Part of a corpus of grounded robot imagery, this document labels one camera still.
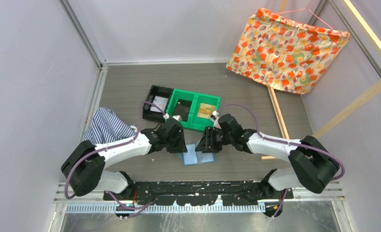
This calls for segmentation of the blue card holder wallet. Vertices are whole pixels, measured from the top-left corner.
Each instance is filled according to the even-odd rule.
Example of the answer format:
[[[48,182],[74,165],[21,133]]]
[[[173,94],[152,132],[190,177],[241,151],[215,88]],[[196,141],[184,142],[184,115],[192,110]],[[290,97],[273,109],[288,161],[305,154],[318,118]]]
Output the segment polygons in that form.
[[[217,161],[215,153],[188,152],[178,153],[176,156],[181,159],[183,166],[200,165]]]

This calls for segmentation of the white cards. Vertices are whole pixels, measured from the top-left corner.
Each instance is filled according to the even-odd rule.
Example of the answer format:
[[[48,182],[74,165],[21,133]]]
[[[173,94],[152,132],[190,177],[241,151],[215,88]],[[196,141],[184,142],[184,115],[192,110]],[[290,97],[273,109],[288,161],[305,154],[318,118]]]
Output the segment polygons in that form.
[[[160,110],[158,110],[158,108],[165,111],[165,108],[168,104],[168,98],[155,96],[155,98],[152,100],[152,103],[155,104],[155,106],[151,105],[150,111],[160,113]]]

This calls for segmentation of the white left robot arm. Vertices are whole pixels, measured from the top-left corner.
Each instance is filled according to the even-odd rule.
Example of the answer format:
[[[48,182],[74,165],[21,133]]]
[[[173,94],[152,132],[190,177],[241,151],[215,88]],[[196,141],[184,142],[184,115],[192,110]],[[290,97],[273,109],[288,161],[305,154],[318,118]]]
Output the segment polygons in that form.
[[[107,171],[124,160],[165,149],[169,153],[187,151],[181,116],[168,118],[155,128],[137,130],[135,135],[116,142],[94,145],[82,141],[61,166],[66,177],[67,199],[84,196],[94,190],[116,194],[122,200],[133,196],[132,181],[122,171]]]

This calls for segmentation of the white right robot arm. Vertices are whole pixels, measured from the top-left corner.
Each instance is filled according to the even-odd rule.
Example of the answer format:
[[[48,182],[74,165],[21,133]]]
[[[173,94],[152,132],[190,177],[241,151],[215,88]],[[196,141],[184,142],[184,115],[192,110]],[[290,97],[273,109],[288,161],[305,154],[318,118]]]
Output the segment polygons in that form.
[[[223,146],[249,154],[272,156],[289,163],[289,168],[271,170],[258,184],[261,194],[275,198],[280,192],[304,187],[320,194],[330,181],[339,178],[341,165],[312,136],[288,140],[244,129],[231,114],[212,116],[214,125],[205,128],[195,150],[218,153]]]

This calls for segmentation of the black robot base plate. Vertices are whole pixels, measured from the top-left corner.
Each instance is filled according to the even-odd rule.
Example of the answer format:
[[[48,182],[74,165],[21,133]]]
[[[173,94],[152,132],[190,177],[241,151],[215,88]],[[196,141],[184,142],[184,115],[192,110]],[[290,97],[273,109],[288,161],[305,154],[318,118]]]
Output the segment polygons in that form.
[[[263,187],[260,182],[242,181],[138,181],[122,193],[119,201],[135,201],[145,205],[185,206],[213,205],[221,200],[224,206],[256,205],[259,200],[280,202],[284,191]]]

